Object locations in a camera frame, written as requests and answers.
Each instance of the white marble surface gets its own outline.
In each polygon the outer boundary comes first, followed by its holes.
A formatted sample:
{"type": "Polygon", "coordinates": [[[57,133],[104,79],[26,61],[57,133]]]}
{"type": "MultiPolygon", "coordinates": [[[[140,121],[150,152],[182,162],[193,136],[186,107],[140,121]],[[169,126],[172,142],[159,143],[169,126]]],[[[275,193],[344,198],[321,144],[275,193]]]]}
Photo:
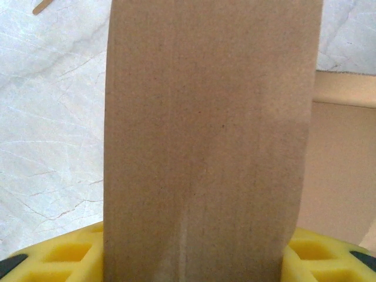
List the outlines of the white marble surface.
{"type": "MultiPolygon", "coordinates": [[[[102,220],[110,0],[0,2],[0,258],[102,220]]],[[[326,0],[319,69],[376,74],[376,1],[326,0]]]]}

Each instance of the yellow sponge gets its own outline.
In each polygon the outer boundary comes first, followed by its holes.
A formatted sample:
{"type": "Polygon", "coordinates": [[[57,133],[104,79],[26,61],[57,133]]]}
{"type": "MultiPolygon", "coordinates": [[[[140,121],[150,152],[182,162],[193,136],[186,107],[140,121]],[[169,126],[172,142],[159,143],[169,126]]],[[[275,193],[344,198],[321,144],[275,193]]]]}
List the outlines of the yellow sponge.
{"type": "MultiPolygon", "coordinates": [[[[376,272],[351,251],[373,259],[364,248],[297,229],[284,251],[281,282],[375,282],[376,272]]],[[[21,262],[11,262],[9,272],[2,270],[1,282],[101,282],[103,223],[30,246],[11,257],[17,255],[21,262]]]]}

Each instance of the brown kraft paper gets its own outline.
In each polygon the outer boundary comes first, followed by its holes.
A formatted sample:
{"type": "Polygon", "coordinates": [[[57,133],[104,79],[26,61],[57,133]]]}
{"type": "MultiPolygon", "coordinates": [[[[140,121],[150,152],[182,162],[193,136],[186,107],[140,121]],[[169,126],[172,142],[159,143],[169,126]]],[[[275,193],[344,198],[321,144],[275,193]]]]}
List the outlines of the brown kraft paper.
{"type": "Polygon", "coordinates": [[[279,280],[320,13],[320,1],[113,1],[105,281],[279,280]]]}

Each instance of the cardboard sheet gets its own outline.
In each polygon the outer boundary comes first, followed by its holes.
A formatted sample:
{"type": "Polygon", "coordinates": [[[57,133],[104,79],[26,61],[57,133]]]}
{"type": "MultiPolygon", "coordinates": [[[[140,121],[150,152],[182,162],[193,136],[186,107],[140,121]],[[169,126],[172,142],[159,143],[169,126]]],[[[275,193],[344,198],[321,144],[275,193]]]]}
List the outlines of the cardboard sheet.
{"type": "Polygon", "coordinates": [[[376,109],[313,103],[306,161],[298,225],[376,251],[376,109]]]}
{"type": "Polygon", "coordinates": [[[321,1],[121,1],[110,18],[105,281],[279,281],[321,1]]]}
{"type": "Polygon", "coordinates": [[[376,108],[376,76],[317,72],[313,101],[376,108]]]}

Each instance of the cardboard box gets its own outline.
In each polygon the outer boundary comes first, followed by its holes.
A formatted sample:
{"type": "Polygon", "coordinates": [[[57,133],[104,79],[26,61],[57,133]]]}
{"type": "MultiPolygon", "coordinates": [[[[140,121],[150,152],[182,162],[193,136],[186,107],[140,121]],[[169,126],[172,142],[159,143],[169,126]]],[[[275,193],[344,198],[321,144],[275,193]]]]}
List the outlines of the cardboard box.
{"type": "Polygon", "coordinates": [[[376,77],[318,72],[314,100],[298,225],[376,251],[376,77]]]}

